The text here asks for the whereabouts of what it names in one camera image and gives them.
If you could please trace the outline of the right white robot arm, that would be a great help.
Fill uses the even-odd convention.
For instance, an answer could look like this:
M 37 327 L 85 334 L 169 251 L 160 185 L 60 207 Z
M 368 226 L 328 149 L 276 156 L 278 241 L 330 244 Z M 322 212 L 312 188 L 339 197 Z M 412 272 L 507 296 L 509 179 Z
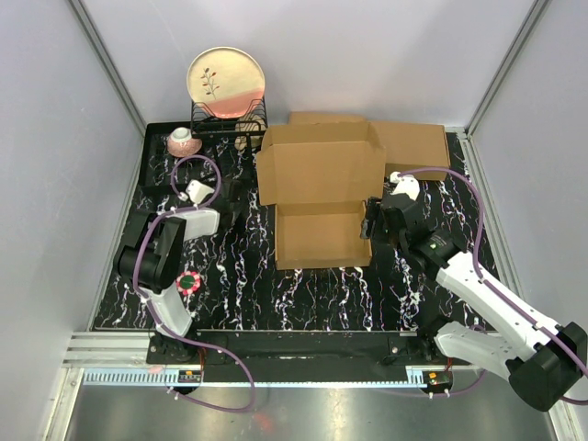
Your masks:
M 397 249 L 410 267 L 459 296 L 495 331 L 491 336 L 436 319 L 417 341 L 428 364 L 457 358 L 505 379 L 515 394 L 546 412 L 587 372 L 587 333 L 537 311 L 479 266 L 447 229 L 435 229 L 405 193 L 367 200 L 361 236 Z

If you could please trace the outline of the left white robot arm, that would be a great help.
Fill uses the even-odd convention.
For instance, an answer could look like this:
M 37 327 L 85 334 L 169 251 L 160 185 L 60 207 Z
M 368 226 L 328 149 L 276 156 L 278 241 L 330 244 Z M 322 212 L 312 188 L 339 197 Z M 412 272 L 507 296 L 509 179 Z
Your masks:
M 187 334 L 193 321 L 176 284 L 184 244 L 229 229 L 243 212 L 246 195 L 243 181 L 225 179 L 215 198 L 207 196 L 190 209 L 174 209 L 163 220 L 152 211 L 130 214 L 113 268 L 140 289 L 140 300 L 151 307 L 156 331 L 170 337 L 165 350 L 177 363 L 189 363 L 198 354 L 197 339 Z

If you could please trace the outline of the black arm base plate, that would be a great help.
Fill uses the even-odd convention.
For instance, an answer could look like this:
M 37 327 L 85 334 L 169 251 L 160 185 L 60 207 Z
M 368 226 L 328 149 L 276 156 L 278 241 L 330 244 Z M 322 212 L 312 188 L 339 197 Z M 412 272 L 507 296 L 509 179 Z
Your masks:
M 157 332 L 149 336 L 146 362 L 152 365 L 231 363 L 233 352 L 249 364 L 261 359 L 368 359 L 385 366 L 444 366 L 447 358 L 415 333 L 359 331 L 196 330 L 187 336 L 204 348 Z

